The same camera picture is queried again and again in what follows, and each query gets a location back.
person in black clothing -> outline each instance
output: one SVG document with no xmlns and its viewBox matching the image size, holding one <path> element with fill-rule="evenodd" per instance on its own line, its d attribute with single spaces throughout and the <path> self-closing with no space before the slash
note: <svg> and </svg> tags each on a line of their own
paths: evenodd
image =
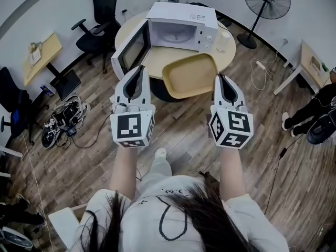
<svg viewBox="0 0 336 252">
<path fill-rule="evenodd" d="M 19 201 L 14 205 L 0 204 L 0 228 L 6 226 L 9 222 L 26 223 L 32 225 L 40 225 L 44 222 L 40 214 L 31 214 L 25 211 L 30 202 L 23 198 L 22 195 L 16 194 Z"/>
<path fill-rule="evenodd" d="M 291 129 L 290 134 L 292 137 L 306 134 L 321 115 L 328 113 L 330 107 L 336 105 L 336 67 L 330 71 L 330 81 L 331 84 L 320 89 L 312 97 L 312 100 L 305 107 L 297 111 L 293 117 L 290 118 L 287 112 L 282 114 L 281 127 L 284 131 Z M 310 121 L 296 126 L 311 117 L 313 118 Z"/>
</svg>

black table base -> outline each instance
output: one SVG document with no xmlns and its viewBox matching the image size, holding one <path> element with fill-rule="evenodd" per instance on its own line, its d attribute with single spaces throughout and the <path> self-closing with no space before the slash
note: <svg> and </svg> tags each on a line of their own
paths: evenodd
<svg viewBox="0 0 336 252">
<path fill-rule="evenodd" d="M 63 101 L 80 85 L 80 80 L 75 71 L 70 70 L 66 73 L 60 73 L 51 63 L 48 63 L 46 67 L 56 77 L 50 82 L 50 84 L 57 90 L 61 101 Z"/>
<path fill-rule="evenodd" d="M 171 95 L 166 89 L 166 86 L 163 80 L 156 79 L 156 78 L 150 78 L 149 82 L 151 85 L 152 93 L 162 101 L 165 101 L 168 103 L 177 103 L 177 102 L 181 102 L 187 99 L 187 98 L 176 99 L 174 97 L 171 97 Z"/>
</svg>

pedestal fan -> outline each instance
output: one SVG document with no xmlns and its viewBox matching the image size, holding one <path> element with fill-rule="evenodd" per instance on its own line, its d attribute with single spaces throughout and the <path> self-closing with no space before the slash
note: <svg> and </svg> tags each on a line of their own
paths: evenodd
<svg viewBox="0 0 336 252">
<path fill-rule="evenodd" d="M 261 18 L 265 19 L 279 19 L 284 17 L 290 8 L 290 0 L 245 0 L 247 6 L 258 15 L 253 24 L 253 28 L 249 35 L 239 34 L 237 39 L 245 47 L 255 49 L 257 43 L 251 38 L 256 25 Z"/>
</svg>

tabletop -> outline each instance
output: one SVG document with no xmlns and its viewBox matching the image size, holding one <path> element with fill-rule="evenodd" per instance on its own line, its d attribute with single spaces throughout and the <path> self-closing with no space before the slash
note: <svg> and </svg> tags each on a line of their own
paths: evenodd
<svg viewBox="0 0 336 252">
<path fill-rule="evenodd" d="M 32 81 L 32 79 L 58 55 L 61 50 L 62 45 L 59 42 L 57 35 L 53 33 L 46 41 L 42 43 L 41 59 L 34 66 L 30 65 L 28 58 L 24 61 L 23 71 L 25 86 L 27 86 Z"/>
<path fill-rule="evenodd" d="M 125 24 L 122 25 L 115 38 L 116 49 L 121 45 L 121 43 L 126 39 L 126 37 L 135 29 L 138 23 L 146 18 L 148 12 L 142 12 L 131 19 L 129 19 Z M 216 62 L 217 69 L 219 72 L 223 71 L 234 59 L 236 54 L 236 43 L 233 36 L 230 36 L 230 40 L 225 52 L 219 52 L 216 46 L 219 45 L 221 33 L 225 29 L 218 26 L 218 33 L 216 37 L 213 50 L 210 53 Z M 147 57 L 143 61 L 142 65 L 146 66 L 149 76 L 152 78 L 162 79 L 163 68 L 180 59 L 197 54 L 197 51 L 178 49 L 178 48 L 167 48 L 167 47 L 152 47 L 149 51 Z"/>
<path fill-rule="evenodd" d="M 312 57 L 314 57 L 316 61 L 319 63 L 320 70 L 318 70 L 315 66 L 313 66 L 311 60 Z M 322 68 L 321 59 L 304 40 L 302 40 L 301 43 L 301 66 L 304 69 L 304 71 L 318 85 L 319 89 L 321 89 L 324 84 L 331 83 L 329 79 L 329 73 L 325 72 Z"/>
</svg>

black pants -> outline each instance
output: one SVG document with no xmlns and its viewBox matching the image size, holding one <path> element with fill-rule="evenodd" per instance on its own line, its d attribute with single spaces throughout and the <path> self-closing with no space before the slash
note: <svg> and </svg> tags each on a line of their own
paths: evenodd
<svg viewBox="0 0 336 252">
<path fill-rule="evenodd" d="M 9 222 L 26 223 L 33 225 L 40 225 L 44 222 L 44 219 L 39 214 L 31 214 L 25 210 L 28 207 L 28 203 L 20 199 L 17 204 L 14 205 L 0 205 L 0 227 L 6 226 Z"/>
<path fill-rule="evenodd" d="M 323 108 L 317 99 L 312 99 L 304 108 L 295 113 L 292 118 L 285 121 L 285 128 L 289 129 L 308 118 L 313 117 L 310 121 L 293 129 L 294 135 L 306 134 L 313 124 L 318 121 L 320 116 L 328 111 L 329 108 Z"/>
</svg>

